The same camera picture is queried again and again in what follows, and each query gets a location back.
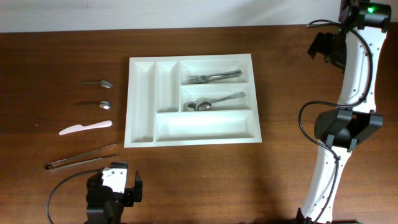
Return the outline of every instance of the silverware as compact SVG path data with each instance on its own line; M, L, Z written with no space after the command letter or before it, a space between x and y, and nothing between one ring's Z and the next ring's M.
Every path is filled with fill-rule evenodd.
M236 70L232 72L219 73L214 75L200 75L200 76L190 76L191 84L203 84L215 80L223 80L226 78L236 78L242 75L242 71Z
M78 165L78 164L84 164L84 163L87 163L87 162L94 162L94 161L98 161L98 160L101 160L101 159L107 159L107 158L110 158L110 157L116 157L118 155L113 155L113 156L108 156L108 157L100 157L100 158L96 158L96 159L90 159L90 160L87 160L87 161L76 162L76 163L67 164L67 165L64 165L64 166L55 166L58 163L70 161L72 159L77 159L77 158L82 157L82 156L87 156L87 155L90 155L90 154L92 154L94 152L99 152L99 151L101 151L103 149L106 149L108 147L113 147L113 146L117 146L117 145L118 145L117 143L110 144L108 146L104 146L104 147L101 147L99 149L94 149L94 150L92 150L90 152L85 152L85 153L79 154L77 156L72 156L72 157L69 157L67 159L61 159L59 161L51 162L49 164L46 164L44 166L44 169L45 170L54 170L54 169L58 169L58 168L65 168L65 167L75 166L75 165Z
M221 99L214 99L214 100L209 100L209 99L202 99L202 100L196 100L195 102L189 103L187 106L188 111L204 111L208 110L213 103L221 102L221 101L226 101L226 100L232 100L236 99L239 97L245 97L246 94L244 92L240 93L235 93L232 94L231 96L227 96Z
M100 102L80 102L78 105L98 105L102 109L109 110L112 107L112 104L106 100Z
M101 86L105 88L112 88L112 83L106 80L100 80L100 81L80 81L81 84L89 84L89 85L97 85L100 84Z

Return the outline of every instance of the tray compartment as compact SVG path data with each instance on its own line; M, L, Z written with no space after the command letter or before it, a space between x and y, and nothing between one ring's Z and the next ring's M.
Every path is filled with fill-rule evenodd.
M157 114L156 141L254 138L251 111Z
M248 61L244 58L227 60L186 60L179 63L179 70L183 85L191 84L189 82L190 76L214 75L235 70L241 70L242 74L237 78L227 78L209 83L248 82Z
M224 98L239 92L244 92L246 96L214 103L207 111L251 109L252 93L249 85L247 83L183 85L181 87L181 108L182 111L186 112L189 102L193 102L201 98L207 98L209 100Z
M178 111L178 66L177 62L156 63L156 111Z
M130 66L134 72L129 80L132 92L129 98L134 104L127 105L126 124L130 125L131 142L152 142L154 140L155 117L155 63L135 62Z

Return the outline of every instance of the green light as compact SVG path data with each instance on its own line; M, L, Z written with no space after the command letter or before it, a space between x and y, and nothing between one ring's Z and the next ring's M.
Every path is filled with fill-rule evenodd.
M368 13L374 13L374 11L375 11L375 10L374 10L373 7L369 7L369 8L368 8Z

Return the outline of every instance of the pink plastic knife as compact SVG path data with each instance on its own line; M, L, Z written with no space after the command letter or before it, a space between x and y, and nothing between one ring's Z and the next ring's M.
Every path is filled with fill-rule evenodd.
M96 124L91 124L87 126L83 126L81 124L70 126L69 128L65 128L64 130L60 131L60 135L74 133L77 131L84 131L88 129L95 129L95 128L106 128L112 126L112 121L103 121Z

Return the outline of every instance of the white wall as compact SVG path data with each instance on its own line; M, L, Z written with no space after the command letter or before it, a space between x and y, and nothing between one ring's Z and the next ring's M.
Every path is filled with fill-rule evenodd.
M398 21L398 1L393 6ZM340 0L0 0L0 32L306 24Z

